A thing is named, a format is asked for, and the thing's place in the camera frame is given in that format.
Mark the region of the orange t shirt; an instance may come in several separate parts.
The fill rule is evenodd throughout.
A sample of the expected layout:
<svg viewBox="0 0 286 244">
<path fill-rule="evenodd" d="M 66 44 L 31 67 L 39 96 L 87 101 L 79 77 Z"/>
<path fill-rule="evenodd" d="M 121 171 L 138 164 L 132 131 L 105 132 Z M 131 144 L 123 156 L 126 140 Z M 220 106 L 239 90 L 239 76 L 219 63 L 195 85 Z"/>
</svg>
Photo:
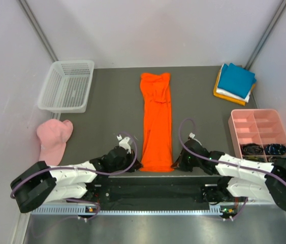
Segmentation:
<svg viewBox="0 0 286 244">
<path fill-rule="evenodd" d="M 170 74 L 143 73 L 140 90 L 144 99 L 141 171 L 171 172 L 172 104 Z"/>
</svg>

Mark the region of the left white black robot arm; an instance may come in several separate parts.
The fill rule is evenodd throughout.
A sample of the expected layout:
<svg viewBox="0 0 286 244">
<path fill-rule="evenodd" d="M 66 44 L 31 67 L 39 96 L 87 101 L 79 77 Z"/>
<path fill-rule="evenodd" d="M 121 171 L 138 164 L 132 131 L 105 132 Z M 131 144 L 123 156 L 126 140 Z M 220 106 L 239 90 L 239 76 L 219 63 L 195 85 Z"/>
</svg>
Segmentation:
<svg viewBox="0 0 286 244">
<path fill-rule="evenodd" d="M 135 152 L 121 146 L 77 165 L 51 166 L 38 161 L 11 182 L 11 198 L 16 200 L 21 213 L 68 198 L 88 202 L 95 197 L 93 182 L 99 176 L 135 172 L 141 167 Z"/>
</svg>

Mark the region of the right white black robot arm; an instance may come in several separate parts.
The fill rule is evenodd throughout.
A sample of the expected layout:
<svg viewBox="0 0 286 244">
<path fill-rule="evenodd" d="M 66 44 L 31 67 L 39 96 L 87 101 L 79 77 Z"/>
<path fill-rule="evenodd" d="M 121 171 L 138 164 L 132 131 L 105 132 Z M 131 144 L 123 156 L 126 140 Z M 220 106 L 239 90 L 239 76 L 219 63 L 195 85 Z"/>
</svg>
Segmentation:
<svg viewBox="0 0 286 244">
<path fill-rule="evenodd" d="M 217 199 L 229 201 L 233 197 L 258 199 L 275 203 L 286 211 L 286 161 L 255 162 L 239 159 L 221 151 L 208 151 L 190 138 L 172 165 L 191 172 L 199 167 L 208 175 L 219 175 Z"/>
</svg>

